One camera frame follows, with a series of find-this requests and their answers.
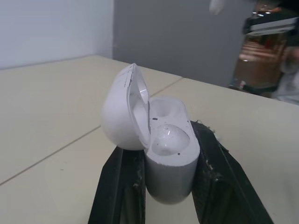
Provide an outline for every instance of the white charging case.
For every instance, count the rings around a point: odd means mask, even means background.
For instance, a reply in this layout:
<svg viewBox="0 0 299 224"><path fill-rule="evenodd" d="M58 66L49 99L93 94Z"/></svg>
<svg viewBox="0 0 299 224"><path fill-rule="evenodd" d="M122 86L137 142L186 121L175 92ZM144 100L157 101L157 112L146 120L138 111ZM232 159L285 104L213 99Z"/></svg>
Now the white charging case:
<svg viewBox="0 0 299 224"><path fill-rule="evenodd" d="M102 128L118 147L145 151L146 186L156 200L172 204L190 194L200 147L185 105L170 97L149 99L136 64L116 76Z"/></svg>

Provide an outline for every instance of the white wall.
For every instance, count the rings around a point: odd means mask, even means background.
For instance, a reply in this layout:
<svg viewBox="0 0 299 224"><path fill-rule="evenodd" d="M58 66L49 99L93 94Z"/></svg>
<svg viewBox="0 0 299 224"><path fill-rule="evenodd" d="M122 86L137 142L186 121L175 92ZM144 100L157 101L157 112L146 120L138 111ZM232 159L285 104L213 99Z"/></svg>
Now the white wall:
<svg viewBox="0 0 299 224"><path fill-rule="evenodd" d="M113 0L0 0L0 69L112 57Z"/></svg>

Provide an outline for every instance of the gray wall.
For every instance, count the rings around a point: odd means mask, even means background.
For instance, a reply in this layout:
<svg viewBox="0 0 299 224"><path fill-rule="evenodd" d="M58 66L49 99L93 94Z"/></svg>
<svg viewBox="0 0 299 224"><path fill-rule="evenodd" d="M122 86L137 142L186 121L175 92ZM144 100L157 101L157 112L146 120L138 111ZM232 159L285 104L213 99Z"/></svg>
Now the gray wall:
<svg viewBox="0 0 299 224"><path fill-rule="evenodd" d="M210 0L115 0L113 58L228 86L254 0L227 0L219 15Z"/></svg>

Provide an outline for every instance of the table surface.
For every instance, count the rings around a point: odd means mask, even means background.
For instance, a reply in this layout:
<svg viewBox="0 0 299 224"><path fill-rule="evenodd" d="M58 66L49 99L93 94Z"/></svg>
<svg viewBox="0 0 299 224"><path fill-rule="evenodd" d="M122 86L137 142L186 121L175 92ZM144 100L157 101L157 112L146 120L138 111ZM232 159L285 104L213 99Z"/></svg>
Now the table surface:
<svg viewBox="0 0 299 224"><path fill-rule="evenodd" d="M100 56L0 71L0 221L88 222L114 150L100 109L127 64ZM240 162L275 223L299 220L299 107L142 68L149 92L177 97ZM146 223L198 223L192 201L148 194Z"/></svg>

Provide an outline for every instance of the white object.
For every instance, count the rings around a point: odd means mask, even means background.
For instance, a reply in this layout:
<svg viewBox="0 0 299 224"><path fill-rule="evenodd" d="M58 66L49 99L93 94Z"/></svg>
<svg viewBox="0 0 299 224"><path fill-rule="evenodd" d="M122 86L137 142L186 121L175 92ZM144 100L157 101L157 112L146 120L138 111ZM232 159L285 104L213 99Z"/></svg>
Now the white object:
<svg viewBox="0 0 299 224"><path fill-rule="evenodd" d="M191 192L200 151L185 105L175 98L153 98L149 116L146 187L161 203L181 202Z"/></svg>
<svg viewBox="0 0 299 224"><path fill-rule="evenodd" d="M153 98L136 64L115 78L103 105L107 137L146 155L146 185L162 203L178 203L191 192L200 152L185 105L170 97Z"/></svg>
<svg viewBox="0 0 299 224"><path fill-rule="evenodd" d="M218 15L224 8L226 0L211 0L210 13Z"/></svg>

